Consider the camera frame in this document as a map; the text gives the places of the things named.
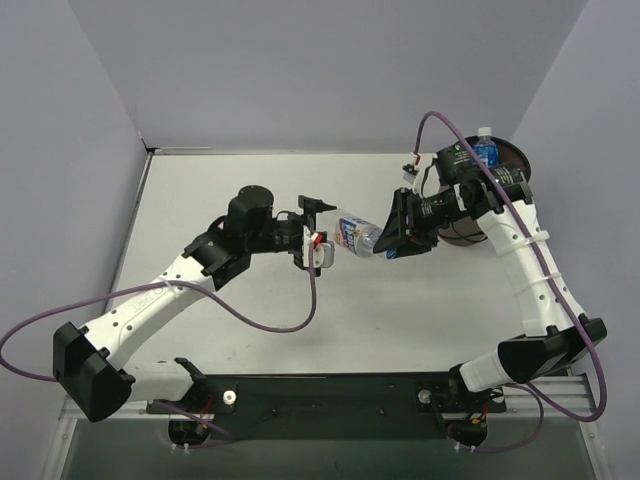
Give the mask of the blue white orange label bottle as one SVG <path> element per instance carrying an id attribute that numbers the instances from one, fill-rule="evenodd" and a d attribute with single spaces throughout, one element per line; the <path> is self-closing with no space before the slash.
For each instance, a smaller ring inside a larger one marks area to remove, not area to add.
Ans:
<path id="1" fill-rule="evenodd" d="M 373 251 L 382 234 L 382 229 L 361 217 L 339 211 L 333 220 L 332 227 L 332 240 L 358 258 L 392 260 L 397 256 L 395 248 L 379 253 Z"/>

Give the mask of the blue label water bottle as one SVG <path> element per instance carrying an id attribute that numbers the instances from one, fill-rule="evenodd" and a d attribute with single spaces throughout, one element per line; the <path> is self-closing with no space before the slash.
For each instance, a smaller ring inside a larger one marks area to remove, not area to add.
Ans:
<path id="1" fill-rule="evenodd" d="M 499 150 L 492 138 L 490 127 L 480 127 L 477 131 L 477 141 L 473 149 L 478 158 L 489 168 L 499 165 Z"/>

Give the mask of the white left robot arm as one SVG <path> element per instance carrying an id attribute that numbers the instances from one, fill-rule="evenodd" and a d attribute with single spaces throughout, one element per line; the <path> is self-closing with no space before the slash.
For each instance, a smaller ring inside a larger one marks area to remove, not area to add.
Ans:
<path id="1" fill-rule="evenodd" d="M 183 358 L 135 364 L 131 358 L 168 322 L 245 272 L 256 254 L 286 252 L 316 276 L 333 263 L 334 245 L 316 229 L 318 214 L 332 206 L 299 196 L 300 212 L 278 218 L 265 187 L 241 188 L 225 215 L 198 235 L 146 285 L 124 292 L 114 310 L 53 337 L 53 376 L 86 418 L 102 421 L 133 401 L 172 401 L 183 411 L 199 408 L 206 377 Z"/>

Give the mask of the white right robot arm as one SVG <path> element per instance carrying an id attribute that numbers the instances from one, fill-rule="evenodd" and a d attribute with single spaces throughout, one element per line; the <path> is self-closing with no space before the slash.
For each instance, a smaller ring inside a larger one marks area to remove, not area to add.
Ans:
<path id="1" fill-rule="evenodd" d="M 507 383 L 524 384 L 565 369 L 588 355 L 607 335 L 575 300 L 548 248 L 549 234 L 537 219 L 533 194 L 520 162 L 483 172 L 456 143 L 436 153 L 439 191 L 425 196 L 428 176 L 420 162 L 404 166 L 410 187 L 393 194 L 383 232 L 373 250 L 401 258 L 431 251 L 439 232 L 473 221 L 491 243 L 517 301 L 523 332 L 494 351 L 454 368 L 468 392 Z"/>

